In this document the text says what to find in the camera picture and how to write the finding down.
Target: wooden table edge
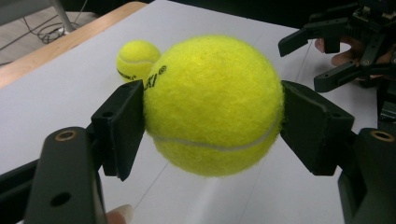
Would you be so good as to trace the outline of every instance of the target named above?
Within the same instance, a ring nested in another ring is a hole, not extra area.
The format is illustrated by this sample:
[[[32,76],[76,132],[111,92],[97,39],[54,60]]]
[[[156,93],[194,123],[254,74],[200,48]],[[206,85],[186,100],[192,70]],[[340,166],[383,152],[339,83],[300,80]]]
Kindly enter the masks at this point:
[[[84,41],[102,33],[105,29],[135,13],[146,3],[129,2],[106,15],[82,26],[76,31],[37,49],[18,60],[0,68],[0,89],[29,74],[37,67],[55,59]]]

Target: dark background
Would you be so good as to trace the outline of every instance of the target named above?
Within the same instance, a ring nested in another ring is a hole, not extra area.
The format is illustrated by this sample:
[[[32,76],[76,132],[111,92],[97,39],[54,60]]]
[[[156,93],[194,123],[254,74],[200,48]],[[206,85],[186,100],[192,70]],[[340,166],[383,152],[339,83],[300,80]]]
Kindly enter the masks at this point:
[[[62,0],[66,11],[80,11],[85,0]],[[84,11],[98,15],[131,2],[127,0],[88,0]],[[152,0],[141,0],[150,3]],[[302,28],[311,14],[330,7],[339,7],[357,0],[174,0],[174,2],[202,7],[245,17],[256,21],[266,21],[294,28]]]

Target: white tabletop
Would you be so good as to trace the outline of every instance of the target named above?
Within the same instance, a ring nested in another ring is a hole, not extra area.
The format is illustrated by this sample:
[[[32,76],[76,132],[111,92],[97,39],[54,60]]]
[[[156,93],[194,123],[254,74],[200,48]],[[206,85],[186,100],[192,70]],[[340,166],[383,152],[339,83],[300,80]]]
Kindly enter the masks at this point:
[[[198,7],[155,1],[98,36],[0,89],[0,174],[39,157],[50,133],[87,127],[93,112],[121,84],[120,47],[146,39],[162,52],[195,35],[243,39],[273,63],[282,79],[313,87],[332,68],[331,55],[311,43],[281,58],[278,41],[295,30]],[[354,83],[323,94],[356,117],[353,127],[375,127],[375,92]],[[130,177],[102,176],[106,208],[129,203],[134,224],[344,223],[335,176],[311,175],[278,138],[269,154],[239,175],[204,178],[162,157],[145,135]]]

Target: floor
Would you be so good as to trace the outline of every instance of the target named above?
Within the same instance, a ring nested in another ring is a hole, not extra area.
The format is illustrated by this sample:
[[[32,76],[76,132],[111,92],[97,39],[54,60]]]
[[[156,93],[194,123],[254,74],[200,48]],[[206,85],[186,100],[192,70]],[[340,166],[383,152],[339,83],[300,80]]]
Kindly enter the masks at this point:
[[[76,28],[97,18],[91,12],[80,14],[79,12],[66,12],[66,14]],[[63,26],[57,15],[55,9],[49,7],[0,26],[0,67],[62,37]]]

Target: tennis ball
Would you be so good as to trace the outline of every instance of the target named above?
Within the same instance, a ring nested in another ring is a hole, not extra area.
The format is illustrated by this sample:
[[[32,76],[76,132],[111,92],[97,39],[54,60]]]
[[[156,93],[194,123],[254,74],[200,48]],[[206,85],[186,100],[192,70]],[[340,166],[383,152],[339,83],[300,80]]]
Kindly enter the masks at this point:
[[[146,40],[133,40],[119,51],[117,70],[125,82],[143,79],[146,83],[152,65],[160,58],[160,51]]]
[[[225,35],[174,45],[153,65],[144,94],[157,150],[203,176],[233,175],[260,161],[278,137],[283,105],[271,63]]]

